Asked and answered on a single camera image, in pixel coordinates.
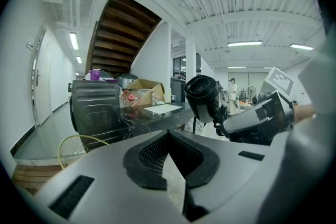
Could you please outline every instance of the fan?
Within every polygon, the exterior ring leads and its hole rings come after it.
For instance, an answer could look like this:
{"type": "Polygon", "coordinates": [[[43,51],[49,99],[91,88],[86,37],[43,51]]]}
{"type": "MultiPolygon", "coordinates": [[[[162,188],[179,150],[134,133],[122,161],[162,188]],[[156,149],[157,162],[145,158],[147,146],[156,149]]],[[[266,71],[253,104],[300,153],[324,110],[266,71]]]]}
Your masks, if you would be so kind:
{"type": "Polygon", "coordinates": [[[257,94],[256,87],[254,87],[254,86],[247,87],[246,94],[249,97],[249,99],[251,100],[257,94]]]}

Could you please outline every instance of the cardboard box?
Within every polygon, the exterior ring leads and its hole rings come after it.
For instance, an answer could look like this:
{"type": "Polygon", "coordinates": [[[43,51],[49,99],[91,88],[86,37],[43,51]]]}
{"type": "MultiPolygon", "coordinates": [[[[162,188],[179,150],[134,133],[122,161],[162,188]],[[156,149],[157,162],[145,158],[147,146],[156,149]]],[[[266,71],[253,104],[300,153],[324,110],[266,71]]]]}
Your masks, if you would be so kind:
{"type": "Polygon", "coordinates": [[[146,105],[152,104],[152,93],[157,97],[155,101],[164,101],[164,87],[161,83],[145,79],[134,80],[131,84],[128,85],[128,92],[124,92],[123,98],[128,98],[130,93],[139,95],[140,92],[137,89],[146,89],[145,93],[141,92],[141,97],[137,102],[133,103],[132,106],[136,105],[146,105]]]}

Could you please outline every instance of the person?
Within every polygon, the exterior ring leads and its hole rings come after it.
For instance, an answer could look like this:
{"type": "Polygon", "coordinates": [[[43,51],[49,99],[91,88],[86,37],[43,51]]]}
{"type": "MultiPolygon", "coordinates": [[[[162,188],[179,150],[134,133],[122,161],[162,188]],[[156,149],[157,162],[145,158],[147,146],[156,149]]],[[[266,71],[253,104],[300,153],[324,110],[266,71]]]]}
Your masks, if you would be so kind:
{"type": "Polygon", "coordinates": [[[231,115],[235,115],[238,113],[237,108],[235,106],[236,102],[236,93],[238,91],[238,86],[236,84],[236,80],[234,78],[229,80],[231,82],[229,89],[229,112],[231,115]]]}

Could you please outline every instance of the wooden floor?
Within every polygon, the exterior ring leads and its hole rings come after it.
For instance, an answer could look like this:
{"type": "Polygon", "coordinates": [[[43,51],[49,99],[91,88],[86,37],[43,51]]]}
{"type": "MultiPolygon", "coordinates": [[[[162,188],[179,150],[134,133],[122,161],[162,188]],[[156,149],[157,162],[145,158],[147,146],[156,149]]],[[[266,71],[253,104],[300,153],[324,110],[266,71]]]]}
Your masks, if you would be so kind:
{"type": "Polygon", "coordinates": [[[53,166],[16,166],[12,181],[16,186],[35,194],[42,186],[56,175],[62,168],[53,166]]]}

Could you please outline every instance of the purple container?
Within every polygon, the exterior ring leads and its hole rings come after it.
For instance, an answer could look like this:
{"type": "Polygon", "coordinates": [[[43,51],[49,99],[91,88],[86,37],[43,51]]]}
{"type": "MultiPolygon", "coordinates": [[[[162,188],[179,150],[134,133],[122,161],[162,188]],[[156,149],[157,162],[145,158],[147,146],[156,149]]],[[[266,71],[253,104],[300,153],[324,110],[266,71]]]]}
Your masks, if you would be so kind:
{"type": "Polygon", "coordinates": [[[100,78],[100,70],[90,70],[91,80],[99,80],[99,78],[100,78]]]}

